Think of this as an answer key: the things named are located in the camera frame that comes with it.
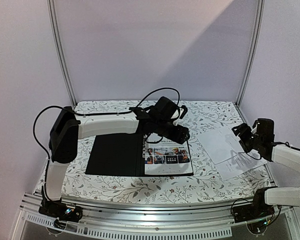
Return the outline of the silver folder clip mechanism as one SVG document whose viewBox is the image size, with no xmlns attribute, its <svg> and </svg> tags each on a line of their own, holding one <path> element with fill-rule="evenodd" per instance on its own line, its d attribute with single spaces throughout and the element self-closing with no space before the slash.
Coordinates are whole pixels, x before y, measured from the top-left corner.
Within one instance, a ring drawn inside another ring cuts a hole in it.
<svg viewBox="0 0 300 240">
<path fill-rule="evenodd" d="M 142 143 L 142 157 L 144 159 L 145 165 L 149 164 L 149 162 L 151 161 L 150 158 L 151 155 L 149 154 L 148 148 L 149 148 L 149 144 L 147 143 L 147 135 L 145 135 Z"/>
</svg>

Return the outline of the colour printed brochure sheet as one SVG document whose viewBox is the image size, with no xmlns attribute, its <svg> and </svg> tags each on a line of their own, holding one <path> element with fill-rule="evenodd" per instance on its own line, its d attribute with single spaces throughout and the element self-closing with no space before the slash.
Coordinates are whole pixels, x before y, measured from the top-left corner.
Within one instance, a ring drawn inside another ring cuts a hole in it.
<svg viewBox="0 0 300 240">
<path fill-rule="evenodd" d="M 177 177 L 192 176 L 194 174 L 187 141 L 184 144 L 178 144 L 155 135 L 151 135 L 146 139 L 150 162 L 144 164 L 145 176 Z"/>
</svg>

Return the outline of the white text paper sheet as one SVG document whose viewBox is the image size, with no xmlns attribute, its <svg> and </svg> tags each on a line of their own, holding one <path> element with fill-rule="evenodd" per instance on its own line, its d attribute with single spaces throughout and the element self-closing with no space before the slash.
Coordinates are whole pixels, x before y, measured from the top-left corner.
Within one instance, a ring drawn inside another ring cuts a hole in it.
<svg viewBox="0 0 300 240">
<path fill-rule="evenodd" d="M 260 159 L 255 150 L 248 154 L 245 153 L 239 139 L 228 127 L 224 126 L 199 133 L 196 137 L 224 181 L 267 163 L 266 160 Z"/>
</svg>

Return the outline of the black clip folder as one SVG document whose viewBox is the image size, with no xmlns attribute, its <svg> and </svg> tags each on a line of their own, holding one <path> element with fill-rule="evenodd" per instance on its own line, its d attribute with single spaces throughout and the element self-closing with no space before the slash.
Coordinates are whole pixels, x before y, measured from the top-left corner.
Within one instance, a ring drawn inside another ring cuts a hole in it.
<svg viewBox="0 0 300 240">
<path fill-rule="evenodd" d="M 85 174 L 116 177 L 145 175 L 144 136 L 140 134 L 100 135 L 94 139 Z"/>
</svg>

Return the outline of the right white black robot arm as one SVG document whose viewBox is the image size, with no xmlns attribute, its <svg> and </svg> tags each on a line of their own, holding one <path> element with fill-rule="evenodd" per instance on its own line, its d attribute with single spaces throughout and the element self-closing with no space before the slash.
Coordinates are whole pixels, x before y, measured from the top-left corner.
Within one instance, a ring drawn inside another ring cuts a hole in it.
<svg viewBox="0 0 300 240">
<path fill-rule="evenodd" d="M 246 154 L 256 150 L 268 162 L 281 164 L 300 173 L 300 149 L 288 142 L 275 142 L 275 123 L 268 118 L 258 118 L 252 127 L 242 123 L 231 130 L 239 137 Z M 230 213 L 236 223 L 272 215 L 273 206 L 300 207 L 300 187 L 264 187 L 258 189 L 252 203 L 232 206 Z"/>
</svg>

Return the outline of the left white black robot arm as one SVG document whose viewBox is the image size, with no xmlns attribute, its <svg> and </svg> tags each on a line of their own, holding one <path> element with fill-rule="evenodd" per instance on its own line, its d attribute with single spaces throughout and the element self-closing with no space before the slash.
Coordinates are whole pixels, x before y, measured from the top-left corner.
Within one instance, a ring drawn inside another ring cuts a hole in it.
<svg viewBox="0 0 300 240">
<path fill-rule="evenodd" d="M 187 113 L 186 106 L 157 108 L 130 107 L 126 112 L 77 113 L 70 106 L 61 107 L 50 131 L 42 200 L 38 212 L 58 221 L 79 222 L 83 208 L 74 203 L 64 203 L 61 189 L 70 163 L 77 157 L 78 140 L 92 136 L 113 134 L 157 134 L 177 144 L 190 138 L 189 129 L 178 124 Z"/>
</svg>

